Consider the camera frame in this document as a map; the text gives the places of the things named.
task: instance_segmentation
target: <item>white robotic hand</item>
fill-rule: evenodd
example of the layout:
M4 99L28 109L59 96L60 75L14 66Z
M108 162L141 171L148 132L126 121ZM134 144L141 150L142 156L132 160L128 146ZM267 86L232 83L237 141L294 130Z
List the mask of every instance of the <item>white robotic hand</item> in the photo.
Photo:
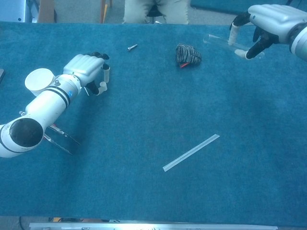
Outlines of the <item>white robotic hand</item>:
M242 53L251 59L272 44L289 44L290 51L307 61L307 12L285 5L253 5L248 12L237 16L230 26L228 44L235 43L239 28L247 23L256 26L253 42L260 40Z
M100 95L106 89L97 87L94 81L102 69L105 72L105 77L108 76L110 67L105 63L105 60L108 59L108 55L100 54L98 52L89 55L79 54L64 67L63 74L76 76L80 80L81 87L86 87L93 94Z

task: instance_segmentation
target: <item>black stripe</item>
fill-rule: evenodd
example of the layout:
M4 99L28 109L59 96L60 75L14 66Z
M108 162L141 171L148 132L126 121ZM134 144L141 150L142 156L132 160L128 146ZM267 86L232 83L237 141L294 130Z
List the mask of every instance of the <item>black stripe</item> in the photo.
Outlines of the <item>black stripe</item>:
M65 102L65 104L66 104L66 108L65 109L67 109L67 101L66 101L66 99L64 98L64 96L62 95L62 94L60 94L58 91L56 91L56 90L53 90L53 89L45 89L45 91L46 90L48 90L48 91L52 91L52 92L55 92L57 95L59 95L62 99L63 99L63 101Z
M2 142L2 139L1 139L1 131L2 131L3 127L4 127L4 126L2 126L2 128L0 129L0 144L1 144L4 148L6 148L8 151L10 151L10 152L14 152L14 153L23 153L23 152L15 152L15 151L13 151L13 150L10 150L8 147L6 147L6 146L4 145L4 143Z
M68 96L68 94L63 90L63 89L61 89L60 87L58 87L58 86L49 86L48 88L55 88L55 89L57 89L57 90L60 90L66 97L67 97L67 100L68 100L68 105L70 105L70 103L71 103L71 98Z

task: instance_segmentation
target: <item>wooden chair leg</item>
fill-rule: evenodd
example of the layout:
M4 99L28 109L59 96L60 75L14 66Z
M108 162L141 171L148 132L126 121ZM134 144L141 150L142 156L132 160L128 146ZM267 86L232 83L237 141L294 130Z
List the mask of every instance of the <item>wooden chair leg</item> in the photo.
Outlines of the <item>wooden chair leg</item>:
M106 7L106 0L101 0L101 7L100 7L100 23L104 23L104 18L105 18L105 7Z

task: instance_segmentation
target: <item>cable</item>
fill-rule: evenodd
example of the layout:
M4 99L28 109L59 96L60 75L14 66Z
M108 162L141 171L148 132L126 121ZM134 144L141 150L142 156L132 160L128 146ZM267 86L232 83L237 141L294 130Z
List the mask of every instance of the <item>cable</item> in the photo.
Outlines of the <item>cable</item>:
M19 227L24 230L23 225L21 224L21 217L19 217Z
M297 5L297 8L298 8L298 7L299 7L299 5L301 4L301 2L302 2L302 0L300 0L300 1L299 1L298 5Z
M287 5L287 6L290 6L290 4L291 4L292 1L293 1L293 0L288 0L287 3L286 3L286 5Z

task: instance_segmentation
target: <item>black joint cap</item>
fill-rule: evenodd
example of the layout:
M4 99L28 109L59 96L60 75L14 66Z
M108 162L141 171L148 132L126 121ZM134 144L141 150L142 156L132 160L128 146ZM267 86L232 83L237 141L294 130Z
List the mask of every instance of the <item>black joint cap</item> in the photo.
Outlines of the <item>black joint cap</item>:
M103 58L104 60L109 60L109 59L110 59L109 56L108 56L107 54L102 54L102 58Z
M110 68L110 66L109 65L107 65L106 63L103 65L103 67L102 67L102 69L104 69L104 70L108 70Z
M94 53L91 54L91 56L95 56L97 58L101 58L102 57L101 53L99 53L99 52L94 52Z
M43 138L44 131L41 125L31 118L21 118L15 121L10 128L12 140L20 146L32 147Z

